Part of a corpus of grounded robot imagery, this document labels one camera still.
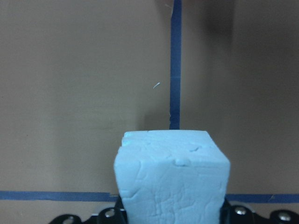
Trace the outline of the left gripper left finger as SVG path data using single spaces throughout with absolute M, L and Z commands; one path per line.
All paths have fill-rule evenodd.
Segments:
M 121 198 L 117 198 L 114 207 L 101 210 L 97 215 L 91 215 L 87 220 L 73 214 L 64 214 L 54 218 L 50 224 L 127 224 L 128 218 Z

